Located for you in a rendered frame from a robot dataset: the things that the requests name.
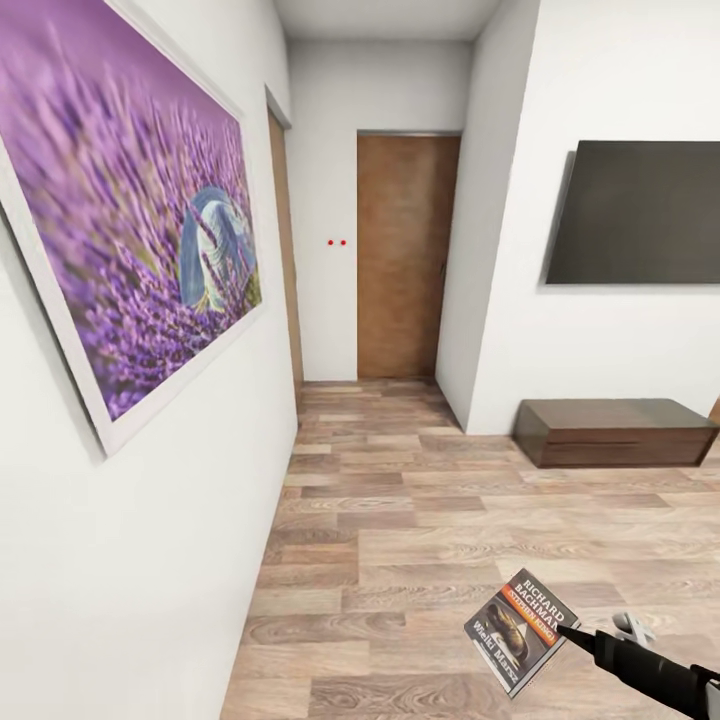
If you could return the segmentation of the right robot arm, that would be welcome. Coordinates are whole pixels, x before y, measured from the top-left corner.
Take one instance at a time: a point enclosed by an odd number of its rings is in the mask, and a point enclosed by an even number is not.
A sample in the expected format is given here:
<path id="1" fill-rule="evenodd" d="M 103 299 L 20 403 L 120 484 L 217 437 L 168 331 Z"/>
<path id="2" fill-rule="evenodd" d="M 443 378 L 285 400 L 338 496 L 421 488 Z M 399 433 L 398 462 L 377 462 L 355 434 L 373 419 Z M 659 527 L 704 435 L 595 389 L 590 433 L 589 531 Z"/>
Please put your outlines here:
<path id="1" fill-rule="evenodd" d="M 615 636 L 557 625 L 557 631 L 586 649 L 600 668 L 628 686 L 684 713 L 693 720 L 720 720 L 720 673 L 698 664 L 689 668 L 647 649 L 654 642 L 651 625 L 635 614 L 612 615 Z"/>

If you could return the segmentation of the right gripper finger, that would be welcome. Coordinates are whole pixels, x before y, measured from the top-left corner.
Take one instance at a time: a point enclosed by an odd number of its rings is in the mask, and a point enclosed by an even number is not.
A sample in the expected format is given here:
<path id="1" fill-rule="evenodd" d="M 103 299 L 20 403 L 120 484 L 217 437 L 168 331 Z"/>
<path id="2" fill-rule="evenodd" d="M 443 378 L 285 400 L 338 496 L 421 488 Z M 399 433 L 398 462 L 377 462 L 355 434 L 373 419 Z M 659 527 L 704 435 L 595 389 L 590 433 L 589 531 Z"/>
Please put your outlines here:
<path id="1" fill-rule="evenodd" d="M 586 649 L 589 653 L 594 654 L 596 652 L 596 639 L 594 636 L 590 636 L 590 633 L 577 631 L 577 629 L 571 629 L 571 627 L 563 627 L 563 625 L 557 625 L 557 631 L 579 645 L 579 647 Z"/>

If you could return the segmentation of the hardback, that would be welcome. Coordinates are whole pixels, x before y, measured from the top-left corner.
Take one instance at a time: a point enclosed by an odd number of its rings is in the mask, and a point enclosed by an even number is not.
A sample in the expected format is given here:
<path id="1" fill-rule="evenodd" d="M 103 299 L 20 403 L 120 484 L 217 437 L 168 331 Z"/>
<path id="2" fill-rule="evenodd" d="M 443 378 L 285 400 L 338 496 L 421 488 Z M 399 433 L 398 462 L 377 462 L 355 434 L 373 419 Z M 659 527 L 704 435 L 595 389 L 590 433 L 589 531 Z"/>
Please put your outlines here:
<path id="1" fill-rule="evenodd" d="M 567 641 L 557 625 L 581 622 L 528 569 L 522 568 L 463 627 L 511 699 Z"/>

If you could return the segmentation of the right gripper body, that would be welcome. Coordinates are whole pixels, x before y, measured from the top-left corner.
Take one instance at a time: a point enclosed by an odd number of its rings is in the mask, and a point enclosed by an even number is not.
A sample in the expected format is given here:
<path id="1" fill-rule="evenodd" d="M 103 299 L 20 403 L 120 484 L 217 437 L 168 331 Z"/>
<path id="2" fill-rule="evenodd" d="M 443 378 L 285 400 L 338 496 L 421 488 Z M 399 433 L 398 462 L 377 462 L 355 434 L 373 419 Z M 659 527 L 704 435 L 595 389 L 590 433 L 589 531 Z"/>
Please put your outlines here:
<path id="1" fill-rule="evenodd" d="M 660 678 L 660 668 L 666 660 L 665 656 L 633 642 L 617 639 L 600 629 L 590 636 L 596 639 L 596 652 L 590 652 L 596 665 L 616 675 L 628 686 L 668 704 L 662 692 Z"/>

